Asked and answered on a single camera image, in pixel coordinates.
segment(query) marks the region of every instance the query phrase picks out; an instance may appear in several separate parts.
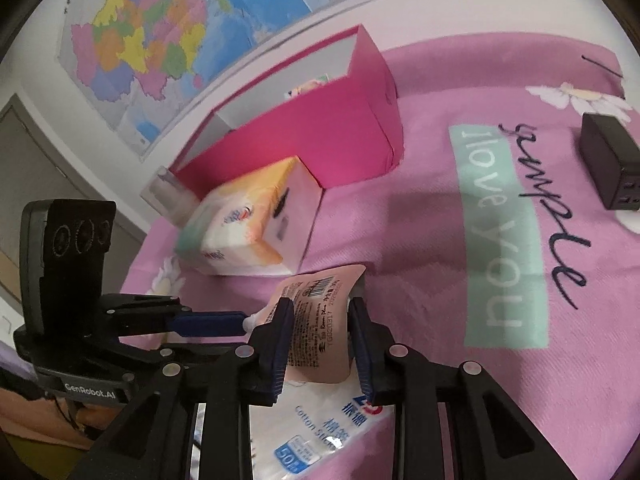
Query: blue label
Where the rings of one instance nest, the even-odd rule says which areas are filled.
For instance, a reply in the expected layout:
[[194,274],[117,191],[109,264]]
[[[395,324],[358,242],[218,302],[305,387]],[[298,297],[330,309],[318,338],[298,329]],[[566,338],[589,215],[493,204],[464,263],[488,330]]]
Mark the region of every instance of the blue label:
[[308,464],[299,459],[296,453],[289,447],[289,444],[280,446],[273,453],[284,469],[290,473],[298,474],[309,467]]
[[494,126],[449,129],[465,220],[465,345],[546,348],[548,297],[540,228]]

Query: door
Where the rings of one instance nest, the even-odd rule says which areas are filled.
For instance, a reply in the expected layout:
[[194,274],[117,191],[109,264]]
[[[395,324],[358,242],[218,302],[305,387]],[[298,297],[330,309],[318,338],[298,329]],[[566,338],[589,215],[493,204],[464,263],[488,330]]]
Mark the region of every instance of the door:
[[[18,277],[20,218],[25,205],[51,198],[100,197],[54,150],[16,98],[0,116],[0,283],[5,291],[20,299]],[[68,174],[73,173],[73,182]],[[102,291],[119,292],[129,266],[140,250],[142,232],[125,229],[122,216],[116,218],[111,249],[104,262]]]

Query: pink packet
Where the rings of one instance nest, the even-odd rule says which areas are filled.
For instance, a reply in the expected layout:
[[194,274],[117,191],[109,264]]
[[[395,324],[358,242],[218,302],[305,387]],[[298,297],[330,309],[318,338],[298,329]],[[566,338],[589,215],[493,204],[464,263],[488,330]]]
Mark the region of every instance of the pink packet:
[[256,325],[268,323],[280,298],[293,300],[295,319],[286,381],[341,383],[349,377],[347,308],[351,291],[365,270],[363,265],[350,265],[291,276],[255,315]]

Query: magenta storage box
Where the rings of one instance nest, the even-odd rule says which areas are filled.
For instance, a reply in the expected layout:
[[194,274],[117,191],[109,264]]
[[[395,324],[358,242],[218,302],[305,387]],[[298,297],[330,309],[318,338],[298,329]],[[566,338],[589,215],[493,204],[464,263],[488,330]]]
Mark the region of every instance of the magenta storage box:
[[[324,75],[327,84],[286,98]],[[214,108],[170,171],[203,198],[294,155],[325,189],[380,176],[402,159],[396,85],[363,26],[287,59]]]

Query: tissue package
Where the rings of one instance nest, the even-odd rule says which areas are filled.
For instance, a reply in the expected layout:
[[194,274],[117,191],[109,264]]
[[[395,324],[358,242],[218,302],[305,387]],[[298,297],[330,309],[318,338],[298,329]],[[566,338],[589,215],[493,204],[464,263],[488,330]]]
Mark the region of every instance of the tissue package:
[[286,158],[211,191],[180,232],[175,252],[205,274],[295,274],[321,197],[299,158]]

